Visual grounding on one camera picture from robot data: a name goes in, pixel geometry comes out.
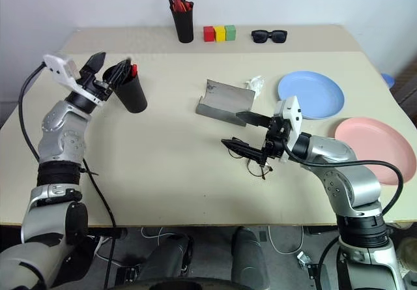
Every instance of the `black cable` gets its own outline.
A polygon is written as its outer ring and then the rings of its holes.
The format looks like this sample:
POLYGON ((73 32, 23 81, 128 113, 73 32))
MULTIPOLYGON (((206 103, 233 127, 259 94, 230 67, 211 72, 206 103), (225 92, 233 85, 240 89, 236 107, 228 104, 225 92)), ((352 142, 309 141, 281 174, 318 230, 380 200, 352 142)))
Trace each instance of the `black cable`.
MULTIPOLYGON (((107 213, 109 214, 109 217, 110 217, 110 220, 111 220, 111 226, 115 229, 116 228, 116 221, 115 221, 115 217, 113 215, 113 212, 111 211, 109 204, 107 203, 106 199, 104 198, 103 193, 98 188, 97 183, 94 180, 93 174, 91 173, 90 168, 89 168, 89 166, 87 164, 87 161, 85 159, 83 159, 83 163, 84 163, 85 169, 87 170, 87 174, 90 177, 90 181, 94 186, 94 189, 97 191, 98 196, 100 197, 104 206, 106 207, 107 213)), ((113 261, 113 253, 114 253, 114 250, 115 250, 115 244, 116 244, 116 238, 114 237, 114 233, 113 233, 113 237, 111 238, 109 261, 108 261, 108 264, 107 264, 106 277, 104 278, 104 287, 103 287, 103 289, 108 288, 109 275, 110 275, 110 270, 111 270, 111 262, 113 261)))
POLYGON ((286 142, 283 143, 285 152, 288 153, 290 158, 292 158, 295 162, 298 162, 299 164, 305 165, 305 166, 311 166, 311 167, 346 167, 346 166, 359 166, 359 165, 380 165, 385 166, 390 169, 392 169, 398 178, 398 187, 395 191, 394 196, 392 197, 391 201, 385 206, 385 208, 382 210, 382 215, 385 215, 397 202, 398 198, 400 197, 403 187, 404 187, 404 179, 403 175, 401 174, 400 170, 392 165, 391 163, 384 162, 384 161, 376 161, 376 160, 362 160, 362 161, 352 161, 352 162, 340 162, 340 163, 313 163, 313 162, 307 162, 301 158, 299 158, 297 155, 291 152, 291 150, 288 148, 286 142))
POLYGON ((21 89, 20 89, 20 94, 19 94, 19 99, 18 99, 18 114, 19 114, 19 123, 20 123, 20 129, 22 130, 22 134, 23 134, 23 138, 25 138, 26 144, 29 147, 29 149, 31 150, 33 156, 35 157, 36 161, 39 162, 39 155, 36 151, 36 149, 33 147, 33 144, 31 143, 31 140, 29 139, 29 136, 27 135, 26 132, 26 127, 25 127, 25 123, 23 121, 23 96, 25 95, 25 91, 27 86, 29 85, 29 83, 31 82, 31 80, 44 68, 46 67, 45 62, 42 62, 38 68, 36 70, 34 70, 32 72, 32 74, 29 75, 29 77, 25 80, 25 82, 23 83, 21 89))
POLYGON ((336 268, 337 268, 338 263, 339 263, 339 258, 340 258, 340 255, 341 255, 341 248, 339 247, 339 248, 338 248, 338 252, 337 252, 337 254, 336 254, 336 268))
MULTIPOLYGON (((31 82, 31 80, 44 68, 46 67, 45 62, 42 62, 39 67, 33 71, 33 73, 31 75, 29 75, 29 77, 25 80, 25 82, 23 83, 21 89, 20 89, 20 94, 19 94, 19 99, 18 99, 18 114, 19 114, 19 123, 20 123, 20 129, 22 130, 22 134, 23 137, 25 138, 26 144, 27 146, 30 148, 33 156, 35 157, 36 161, 39 162, 39 155, 36 151, 36 149, 33 147, 33 144, 29 138, 29 136, 27 135, 26 132, 26 127, 25 127, 25 122, 23 120, 23 96, 25 94, 25 90, 27 88, 27 86, 29 85, 29 83, 31 82)), ((85 172, 88 173, 91 183, 93 184, 95 190, 97 191, 97 194, 100 196, 100 199, 102 200, 104 206, 106 207, 106 210, 109 214, 110 220, 111 220, 111 225, 113 228, 116 228, 116 221, 114 218, 114 215, 110 209, 110 206, 108 205, 106 199, 104 198, 102 192, 100 191, 100 189, 98 188, 98 185, 96 183, 96 181, 94 180, 93 174, 90 169, 89 166, 87 164, 87 161, 85 159, 83 159, 83 163, 85 166, 85 172)), ((114 253, 114 249, 115 249, 115 237, 114 237, 114 233, 113 233, 113 237, 111 240, 111 248, 110 248, 110 255, 109 255, 109 262, 107 265, 107 270, 106 270, 106 278, 104 280, 104 289, 108 288, 108 283, 109 283, 109 275, 110 275, 110 269, 111 269, 111 263, 113 260, 113 253, 114 253)))
POLYGON ((335 245, 335 243, 339 240, 339 236, 329 242, 327 247, 324 249, 323 253, 320 256, 319 264, 317 265, 317 290, 322 290, 321 288, 321 269, 323 267, 324 259, 326 258, 327 253, 330 249, 335 245))

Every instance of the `eyeglasses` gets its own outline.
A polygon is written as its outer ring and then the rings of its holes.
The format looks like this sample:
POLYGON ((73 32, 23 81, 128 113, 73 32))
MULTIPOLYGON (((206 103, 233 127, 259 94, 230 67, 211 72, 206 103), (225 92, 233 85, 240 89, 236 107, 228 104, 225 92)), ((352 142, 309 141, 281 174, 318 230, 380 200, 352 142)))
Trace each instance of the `eyeglasses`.
POLYGON ((277 44, 282 44, 287 40, 287 31, 264 31, 262 29, 258 29, 256 31, 252 31, 252 39, 253 42, 257 44, 263 44, 271 38, 273 42, 277 44))

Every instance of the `block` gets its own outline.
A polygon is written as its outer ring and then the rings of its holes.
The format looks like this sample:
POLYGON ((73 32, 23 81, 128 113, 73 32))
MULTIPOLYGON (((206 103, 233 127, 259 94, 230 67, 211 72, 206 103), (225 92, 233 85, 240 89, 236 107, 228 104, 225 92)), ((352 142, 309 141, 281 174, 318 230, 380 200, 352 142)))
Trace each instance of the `block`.
POLYGON ((226 41, 231 41, 236 39, 236 27, 234 25, 226 25, 226 41))
POLYGON ((204 41, 214 41, 214 28, 213 26, 204 26, 204 41))
POLYGON ((214 26, 214 36, 216 37, 216 41, 225 41, 226 30, 224 26, 214 26))

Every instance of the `white tissue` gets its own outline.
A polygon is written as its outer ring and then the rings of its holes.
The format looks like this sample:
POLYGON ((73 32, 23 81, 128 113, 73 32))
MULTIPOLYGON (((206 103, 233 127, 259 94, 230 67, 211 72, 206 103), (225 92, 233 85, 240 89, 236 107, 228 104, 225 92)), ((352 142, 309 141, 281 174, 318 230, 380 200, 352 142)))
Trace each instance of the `white tissue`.
POLYGON ((260 75, 245 82, 247 89, 255 91, 255 98, 254 99, 256 99, 261 94, 261 89, 263 87, 264 82, 265 81, 263 80, 262 76, 260 76, 260 75))

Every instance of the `red marker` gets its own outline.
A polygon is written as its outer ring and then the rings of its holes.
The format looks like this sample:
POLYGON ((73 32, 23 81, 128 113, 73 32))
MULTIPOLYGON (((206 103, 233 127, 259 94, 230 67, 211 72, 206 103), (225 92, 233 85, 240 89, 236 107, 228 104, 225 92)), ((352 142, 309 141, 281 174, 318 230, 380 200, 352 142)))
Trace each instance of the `red marker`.
POLYGON ((137 75, 137 65, 133 64, 132 65, 132 77, 136 77, 137 75))

